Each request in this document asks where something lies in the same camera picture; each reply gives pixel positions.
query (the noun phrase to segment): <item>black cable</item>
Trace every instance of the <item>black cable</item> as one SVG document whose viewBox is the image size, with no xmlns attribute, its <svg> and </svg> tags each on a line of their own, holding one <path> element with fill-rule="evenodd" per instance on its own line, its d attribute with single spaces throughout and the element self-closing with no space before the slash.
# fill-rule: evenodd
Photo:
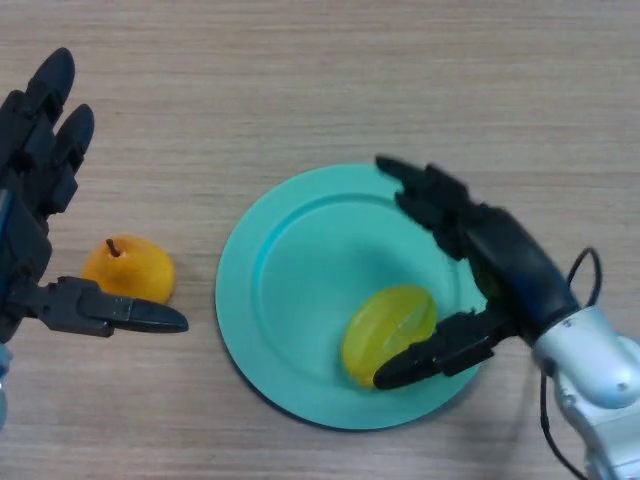
<svg viewBox="0 0 640 480">
<path fill-rule="evenodd" d="M 587 306 L 591 307 L 598 301 L 598 296 L 600 295 L 600 290 L 602 289 L 602 264 L 600 262 L 600 256 L 594 248 L 587 247 L 580 253 L 580 255 L 578 255 L 578 258 L 576 258 L 576 260 L 573 262 L 571 270 L 569 270 L 569 274 L 567 275 L 567 283 L 571 285 L 573 278 L 575 277 L 578 269 L 582 265 L 582 262 L 587 257 L 587 255 L 591 255 L 591 258 L 593 259 L 593 270 L 595 277 L 591 295 L 589 297 L 589 301 L 587 302 Z M 581 480 L 588 480 L 587 477 L 582 472 L 580 472 L 580 470 L 578 470 L 569 460 L 565 458 L 565 456 L 556 445 L 556 442 L 553 440 L 549 424 L 549 416 L 547 414 L 547 376 L 544 372 L 540 377 L 540 426 L 542 427 L 544 438 L 549 444 L 549 448 L 556 456 L 558 461 L 562 465 L 564 465 L 567 470 L 573 473 L 576 478 L 579 478 Z"/>
</svg>

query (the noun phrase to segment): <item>wood grain surface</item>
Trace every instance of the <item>wood grain surface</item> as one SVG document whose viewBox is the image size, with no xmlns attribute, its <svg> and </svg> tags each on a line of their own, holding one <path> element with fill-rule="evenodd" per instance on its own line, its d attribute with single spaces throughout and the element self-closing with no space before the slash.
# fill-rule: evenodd
<svg viewBox="0 0 640 480">
<path fill-rule="evenodd" d="M 520 342 L 455 408 L 333 433 L 245 387 L 212 291 L 229 232 L 263 192 L 389 152 L 507 206 L 564 268 L 597 246 L 602 308 L 640 335 L 637 0 L 5 0 L 2 97 L 59 46 L 77 67 L 66 111 L 90 104 L 96 134 L 51 221 L 44 280 L 78 274 L 107 235 L 146 236 L 177 263 L 172 304 L 191 330 L 104 340 L 25 320 L 9 343 L 0 478 L 571 478 L 540 432 Z"/>
</svg>

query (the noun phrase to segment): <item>orange pear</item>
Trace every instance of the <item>orange pear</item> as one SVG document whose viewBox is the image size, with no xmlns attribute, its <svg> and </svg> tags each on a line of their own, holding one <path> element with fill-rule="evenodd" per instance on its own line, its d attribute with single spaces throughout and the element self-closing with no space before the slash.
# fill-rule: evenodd
<svg viewBox="0 0 640 480">
<path fill-rule="evenodd" d="M 82 277 L 105 293 L 167 303 L 175 284 L 175 266 L 159 246 L 141 237 L 116 235 L 89 253 Z"/>
</svg>

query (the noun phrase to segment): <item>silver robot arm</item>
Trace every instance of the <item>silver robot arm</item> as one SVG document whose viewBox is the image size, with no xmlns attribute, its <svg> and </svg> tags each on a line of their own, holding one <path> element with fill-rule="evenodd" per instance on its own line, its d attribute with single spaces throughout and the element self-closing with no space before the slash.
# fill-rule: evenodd
<svg viewBox="0 0 640 480">
<path fill-rule="evenodd" d="M 533 348 L 555 383 L 566 421 L 585 442 L 590 480 L 640 479 L 640 343 L 618 335 L 588 307 L 542 335 Z"/>
</svg>

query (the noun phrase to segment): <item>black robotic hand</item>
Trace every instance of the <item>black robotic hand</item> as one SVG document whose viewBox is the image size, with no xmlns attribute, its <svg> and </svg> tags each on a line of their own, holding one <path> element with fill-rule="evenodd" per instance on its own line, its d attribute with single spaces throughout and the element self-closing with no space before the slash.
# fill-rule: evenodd
<svg viewBox="0 0 640 480">
<path fill-rule="evenodd" d="M 115 328 L 186 331 L 178 311 L 107 295 L 89 280 L 63 277 L 38 285 L 52 254 L 48 218 L 64 212 L 75 194 L 75 174 L 93 136 L 87 105 L 53 132 L 74 76 L 71 53 L 58 49 L 26 90 L 11 92 L 0 107 L 0 343 L 13 337 L 24 317 L 40 318 L 51 330 L 101 337 Z"/>
<path fill-rule="evenodd" d="M 374 376 L 377 388 L 456 375 L 490 358 L 507 337 L 532 346 L 580 309 L 564 276 L 506 210 L 474 203 L 463 183 L 434 165 L 421 170 L 387 156 L 378 156 L 376 165 L 402 183 L 395 200 L 403 212 L 430 231 L 448 256 L 469 261 L 487 300 L 484 311 L 442 320 L 428 340 L 390 359 Z"/>
</svg>

